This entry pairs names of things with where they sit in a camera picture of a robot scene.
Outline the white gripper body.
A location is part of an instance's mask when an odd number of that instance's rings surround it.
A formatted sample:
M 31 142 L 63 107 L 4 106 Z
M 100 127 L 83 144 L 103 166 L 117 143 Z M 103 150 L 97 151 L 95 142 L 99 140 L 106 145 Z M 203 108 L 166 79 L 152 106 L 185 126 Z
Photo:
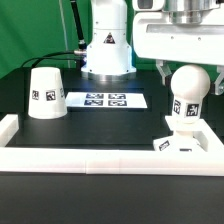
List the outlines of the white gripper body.
M 168 13 L 139 12 L 133 45 L 140 58 L 224 66 L 224 6 L 205 11 L 200 24 L 173 24 Z

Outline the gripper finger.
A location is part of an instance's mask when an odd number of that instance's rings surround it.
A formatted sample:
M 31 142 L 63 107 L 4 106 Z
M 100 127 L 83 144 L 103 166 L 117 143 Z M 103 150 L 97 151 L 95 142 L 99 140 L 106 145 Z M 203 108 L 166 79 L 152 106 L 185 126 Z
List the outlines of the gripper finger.
M 224 94 L 224 66 L 218 66 L 217 73 L 216 80 L 211 83 L 210 92 L 214 95 L 222 95 Z
M 162 84 L 164 86 L 169 86 L 172 77 L 172 72 L 170 70 L 168 62 L 164 60 L 156 60 L 156 68 L 161 75 Z

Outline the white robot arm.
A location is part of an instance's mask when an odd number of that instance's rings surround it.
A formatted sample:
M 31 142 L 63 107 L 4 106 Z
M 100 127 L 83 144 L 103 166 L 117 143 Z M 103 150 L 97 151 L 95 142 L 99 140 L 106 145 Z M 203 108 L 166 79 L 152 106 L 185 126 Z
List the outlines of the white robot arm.
M 83 75 L 116 80 L 135 71 L 132 56 L 154 59 L 164 82 L 169 63 L 215 65 L 212 93 L 224 93 L 224 0 L 132 0 L 133 43 L 126 41 L 124 0 L 91 0 L 93 36 Z

